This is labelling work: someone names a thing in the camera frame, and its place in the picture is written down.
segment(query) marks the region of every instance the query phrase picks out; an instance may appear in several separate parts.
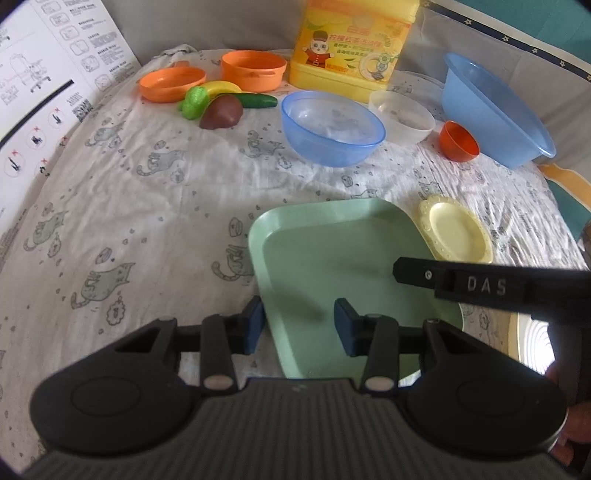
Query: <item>blue plastic bowl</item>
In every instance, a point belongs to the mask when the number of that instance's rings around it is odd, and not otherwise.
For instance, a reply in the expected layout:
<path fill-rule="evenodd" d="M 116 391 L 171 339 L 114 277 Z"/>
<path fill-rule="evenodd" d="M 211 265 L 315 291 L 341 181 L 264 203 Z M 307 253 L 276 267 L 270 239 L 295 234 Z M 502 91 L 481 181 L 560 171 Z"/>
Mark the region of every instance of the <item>blue plastic bowl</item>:
<path fill-rule="evenodd" d="M 386 138 L 378 117 L 353 100 L 332 93 L 289 94 L 281 102 L 281 120 L 291 147 L 326 167 L 359 163 Z"/>
<path fill-rule="evenodd" d="M 545 155 L 554 157 L 550 134 L 500 78 L 471 60 L 448 53 L 441 105 L 449 120 L 468 129 L 480 151 L 508 168 Z"/>

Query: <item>white paper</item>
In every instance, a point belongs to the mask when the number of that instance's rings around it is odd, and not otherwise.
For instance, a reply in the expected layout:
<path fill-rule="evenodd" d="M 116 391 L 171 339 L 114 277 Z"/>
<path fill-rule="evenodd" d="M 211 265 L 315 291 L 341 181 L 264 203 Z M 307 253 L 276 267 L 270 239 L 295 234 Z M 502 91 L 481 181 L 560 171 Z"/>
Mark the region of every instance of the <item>white paper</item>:
<path fill-rule="evenodd" d="M 139 68 L 100 0 L 29 0 L 0 25 L 0 264 L 71 133 Z"/>

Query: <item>human hand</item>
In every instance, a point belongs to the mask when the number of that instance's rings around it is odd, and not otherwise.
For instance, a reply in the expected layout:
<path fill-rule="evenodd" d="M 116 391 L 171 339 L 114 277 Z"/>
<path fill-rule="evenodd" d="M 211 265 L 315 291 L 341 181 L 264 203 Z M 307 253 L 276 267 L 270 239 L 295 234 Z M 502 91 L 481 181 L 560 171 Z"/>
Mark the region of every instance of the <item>human hand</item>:
<path fill-rule="evenodd" d="M 558 385 L 558 369 L 551 364 L 546 370 L 546 377 Z M 585 401 L 569 407 L 566 423 L 558 436 L 556 445 L 550 453 L 566 466 L 573 461 L 572 442 L 591 443 L 591 401 Z"/>

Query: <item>orange pot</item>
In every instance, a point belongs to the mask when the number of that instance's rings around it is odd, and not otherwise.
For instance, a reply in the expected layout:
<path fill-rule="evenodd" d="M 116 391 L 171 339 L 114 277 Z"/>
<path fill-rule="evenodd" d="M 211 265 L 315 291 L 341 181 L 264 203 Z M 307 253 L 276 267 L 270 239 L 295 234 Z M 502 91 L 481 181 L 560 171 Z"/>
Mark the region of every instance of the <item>orange pot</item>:
<path fill-rule="evenodd" d="M 439 133 L 439 146 L 443 154 L 452 161 L 464 163 L 480 155 L 480 147 L 472 134 L 452 121 L 447 121 Z"/>
<path fill-rule="evenodd" d="M 222 80 L 245 92 L 270 92 L 279 88 L 287 62 L 266 51 L 236 50 L 222 56 Z"/>
<path fill-rule="evenodd" d="M 167 69 L 144 75 L 138 82 L 142 96 L 154 103 L 174 103 L 184 99 L 191 87 L 206 80 L 202 69 L 190 67 L 187 61 L 178 61 Z"/>

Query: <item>white cat-print fabric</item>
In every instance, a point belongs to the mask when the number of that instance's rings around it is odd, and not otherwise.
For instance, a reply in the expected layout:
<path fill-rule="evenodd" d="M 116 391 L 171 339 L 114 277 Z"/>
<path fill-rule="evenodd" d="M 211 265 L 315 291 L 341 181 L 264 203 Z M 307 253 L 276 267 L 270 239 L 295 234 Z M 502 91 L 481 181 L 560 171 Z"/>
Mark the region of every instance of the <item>white cat-print fabric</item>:
<path fill-rule="evenodd" d="M 241 311 L 257 293 L 248 231 L 274 207 L 380 197 L 414 215 L 421 199 L 445 194 L 480 216 L 496 262 L 583 268 L 533 164 L 511 172 L 483 155 L 451 163 L 434 132 L 416 146 L 385 142 L 360 165 L 325 168 L 290 148 L 279 107 L 246 109 L 237 126 L 209 131 L 176 105 L 140 97 L 137 80 L 177 60 L 217 78 L 224 52 L 169 51 L 108 92 L 12 233 L 0 273 L 0 455 L 12 467 L 43 453 L 28 414 L 43 378 L 158 317 L 190 325 Z M 416 87 L 404 85 L 407 94 Z M 275 93 L 281 101 L 292 90 L 284 83 Z M 469 333 L 506 349 L 506 316 L 463 311 Z M 196 358 L 183 356 L 188 382 L 198 378 Z M 241 381 L 281 375 L 268 331 L 235 364 Z"/>

